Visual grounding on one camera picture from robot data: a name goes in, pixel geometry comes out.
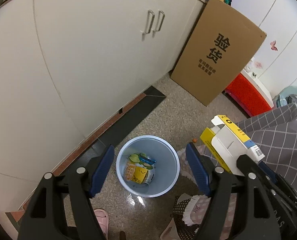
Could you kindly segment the pink slipper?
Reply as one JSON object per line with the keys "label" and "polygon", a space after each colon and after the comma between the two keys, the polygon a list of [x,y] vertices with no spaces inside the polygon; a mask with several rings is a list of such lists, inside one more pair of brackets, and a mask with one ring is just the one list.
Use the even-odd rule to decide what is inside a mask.
{"label": "pink slipper", "polygon": [[109,217],[108,213],[104,209],[94,209],[96,219],[104,233],[106,239],[108,239]]}

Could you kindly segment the yellow white carton box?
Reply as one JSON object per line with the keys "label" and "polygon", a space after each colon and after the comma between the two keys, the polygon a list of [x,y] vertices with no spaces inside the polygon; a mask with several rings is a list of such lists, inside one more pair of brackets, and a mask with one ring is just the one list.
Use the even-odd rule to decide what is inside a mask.
{"label": "yellow white carton box", "polygon": [[256,164],[264,158],[259,146],[226,115],[216,115],[211,122],[213,127],[204,129],[200,138],[226,171],[242,175],[237,168],[241,155],[247,155]]}

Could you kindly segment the teal bunk bed frame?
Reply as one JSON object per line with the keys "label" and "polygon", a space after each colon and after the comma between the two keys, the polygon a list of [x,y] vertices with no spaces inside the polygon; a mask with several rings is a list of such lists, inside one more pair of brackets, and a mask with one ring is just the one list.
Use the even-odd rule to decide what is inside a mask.
{"label": "teal bunk bed frame", "polygon": [[276,106],[281,107],[287,105],[287,98],[290,96],[297,96],[296,86],[288,86],[284,88],[274,99]]}

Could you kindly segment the light blue plastic trash bin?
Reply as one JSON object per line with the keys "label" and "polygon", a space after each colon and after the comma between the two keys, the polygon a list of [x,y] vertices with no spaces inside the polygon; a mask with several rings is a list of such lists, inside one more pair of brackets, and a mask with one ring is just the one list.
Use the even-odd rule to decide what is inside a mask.
{"label": "light blue plastic trash bin", "polygon": [[144,198],[172,189],[180,171],[179,157],[164,139],[143,135],[128,141],[116,160],[117,177],[130,193]]}

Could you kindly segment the tall brown cardboard box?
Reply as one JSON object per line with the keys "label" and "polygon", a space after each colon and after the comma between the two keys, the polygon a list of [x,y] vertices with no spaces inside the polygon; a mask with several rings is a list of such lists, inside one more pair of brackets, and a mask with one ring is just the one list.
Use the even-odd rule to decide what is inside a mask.
{"label": "tall brown cardboard box", "polygon": [[171,79],[207,106],[240,74],[266,36],[233,7],[208,0]]}

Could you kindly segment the long white low cabinet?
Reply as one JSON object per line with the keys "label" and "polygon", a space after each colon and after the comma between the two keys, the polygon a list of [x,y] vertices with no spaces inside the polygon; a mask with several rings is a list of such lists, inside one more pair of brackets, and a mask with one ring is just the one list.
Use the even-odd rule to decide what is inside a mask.
{"label": "long white low cabinet", "polygon": [[0,8],[0,212],[173,66],[201,0],[11,0]]}

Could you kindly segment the red storage box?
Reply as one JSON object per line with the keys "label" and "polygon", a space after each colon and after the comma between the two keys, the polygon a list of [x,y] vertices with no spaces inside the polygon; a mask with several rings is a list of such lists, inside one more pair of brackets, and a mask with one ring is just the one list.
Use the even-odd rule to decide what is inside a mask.
{"label": "red storage box", "polygon": [[248,79],[238,74],[225,92],[249,115],[256,116],[273,109]]}

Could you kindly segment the yellow snack bag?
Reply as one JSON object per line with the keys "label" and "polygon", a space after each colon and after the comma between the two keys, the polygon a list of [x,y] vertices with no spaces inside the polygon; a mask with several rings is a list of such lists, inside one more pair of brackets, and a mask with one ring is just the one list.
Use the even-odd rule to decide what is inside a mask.
{"label": "yellow snack bag", "polygon": [[149,185],[152,182],[154,175],[154,166],[146,163],[134,163],[129,160],[125,166],[123,178],[126,181],[131,181],[137,184]]}

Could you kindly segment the blue snack wrapper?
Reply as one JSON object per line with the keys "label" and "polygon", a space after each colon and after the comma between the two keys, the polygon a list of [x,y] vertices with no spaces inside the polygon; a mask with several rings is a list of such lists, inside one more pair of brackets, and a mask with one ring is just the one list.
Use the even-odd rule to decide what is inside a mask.
{"label": "blue snack wrapper", "polygon": [[142,163],[146,163],[149,165],[154,165],[156,163],[155,160],[153,159],[149,159],[148,157],[144,156],[144,155],[139,155],[139,159]]}

